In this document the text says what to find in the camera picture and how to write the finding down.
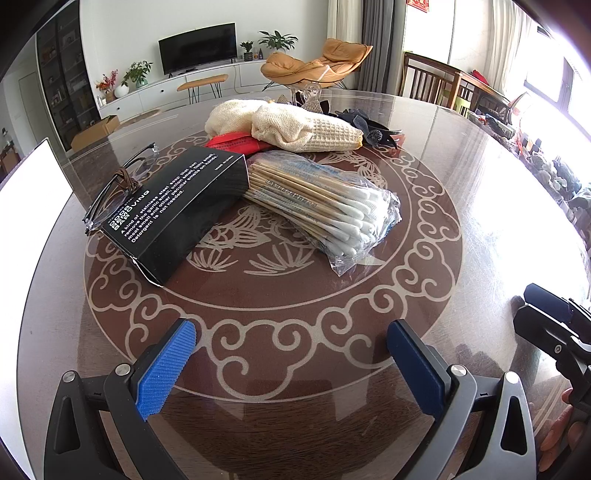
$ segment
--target television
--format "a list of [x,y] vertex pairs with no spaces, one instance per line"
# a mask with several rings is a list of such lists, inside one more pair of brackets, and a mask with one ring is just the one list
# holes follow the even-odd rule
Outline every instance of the television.
[[164,74],[238,58],[234,23],[180,33],[164,38],[158,44]]

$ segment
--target door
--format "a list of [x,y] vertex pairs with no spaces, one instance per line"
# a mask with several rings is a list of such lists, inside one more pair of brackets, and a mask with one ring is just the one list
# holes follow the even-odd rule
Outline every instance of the door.
[[41,85],[39,85],[37,72],[30,73],[21,78],[18,81],[18,86],[21,91],[22,102],[35,140],[39,144],[45,137],[47,137],[56,156],[59,159],[61,159],[61,157],[65,158],[65,152],[63,152],[61,143],[57,139],[56,133],[47,115],[45,100],[42,97]]

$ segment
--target curtain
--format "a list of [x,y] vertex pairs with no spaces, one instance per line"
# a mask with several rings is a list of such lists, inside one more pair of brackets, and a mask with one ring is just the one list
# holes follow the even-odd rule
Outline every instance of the curtain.
[[491,29],[483,75],[495,90],[505,93],[519,47],[527,42],[531,18],[512,0],[491,0]]
[[363,0],[329,0],[327,38],[361,42]]
[[386,93],[392,39],[394,35],[394,1],[366,0],[363,3],[362,43],[374,49],[361,64],[358,89]]

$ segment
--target black box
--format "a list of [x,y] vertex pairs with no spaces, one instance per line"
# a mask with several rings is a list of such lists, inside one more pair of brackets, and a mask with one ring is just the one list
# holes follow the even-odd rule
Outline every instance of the black box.
[[149,178],[102,231],[162,286],[246,190],[244,155],[191,147]]

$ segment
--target white vase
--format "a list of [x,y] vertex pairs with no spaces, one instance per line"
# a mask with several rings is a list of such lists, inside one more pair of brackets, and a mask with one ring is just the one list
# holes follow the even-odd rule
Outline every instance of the white vase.
[[129,93],[129,87],[127,85],[119,85],[116,89],[115,89],[115,96],[117,98],[121,98],[125,95],[127,95]]

